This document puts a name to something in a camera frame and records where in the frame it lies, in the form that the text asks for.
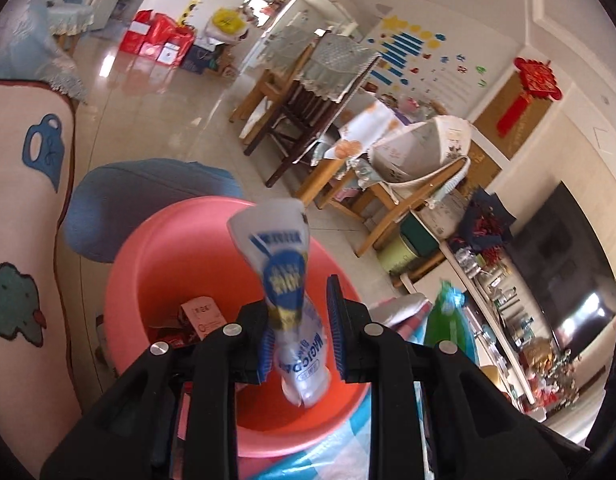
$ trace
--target blue pouf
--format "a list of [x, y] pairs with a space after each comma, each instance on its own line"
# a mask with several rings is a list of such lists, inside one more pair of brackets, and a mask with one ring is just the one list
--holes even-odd
[[64, 236], [75, 253], [112, 263], [128, 236], [157, 211], [208, 195], [243, 197], [229, 171], [198, 162], [149, 158], [106, 164], [73, 191]]

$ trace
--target red packet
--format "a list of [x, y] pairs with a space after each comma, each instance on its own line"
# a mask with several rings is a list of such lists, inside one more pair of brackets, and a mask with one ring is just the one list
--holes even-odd
[[201, 340], [213, 330], [226, 324], [226, 320], [217, 304], [214, 303], [213, 298], [207, 296], [194, 298], [182, 304], [181, 308]]

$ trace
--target black television screen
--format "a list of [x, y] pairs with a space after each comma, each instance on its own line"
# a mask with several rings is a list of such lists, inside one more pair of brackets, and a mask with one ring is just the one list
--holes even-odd
[[560, 349], [579, 355], [616, 314], [616, 281], [597, 235], [560, 183], [506, 252]]

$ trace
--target metal screw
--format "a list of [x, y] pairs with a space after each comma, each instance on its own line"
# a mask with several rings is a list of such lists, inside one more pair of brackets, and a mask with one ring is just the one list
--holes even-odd
[[368, 335], [381, 335], [383, 334], [383, 327], [378, 323], [368, 323], [363, 327], [363, 331]]
[[229, 323], [223, 327], [223, 333], [229, 336], [239, 335], [242, 330], [243, 329], [239, 323]]
[[157, 341], [150, 347], [150, 353], [153, 355], [163, 355], [170, 347], [165, 341]]
[[457, 353], [457, 345], [452, 341], [441, 341], [441, 343], [439, 343], [439, 349], [441, 352], [448, 355]]

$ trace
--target red tassel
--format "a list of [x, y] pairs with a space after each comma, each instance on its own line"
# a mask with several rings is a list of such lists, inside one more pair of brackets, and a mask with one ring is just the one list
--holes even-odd
[[508, 132], [515, 126], [515, 123], [521, 118], [528, 105], [532, 102], [533, 98], [527, 92], [521, 92], [519, 97], [510, 105], [510, 108], [503, 114], [499, 122], [497, 123], [497, 130], [499, 131], [499, 137], [505, 137]]

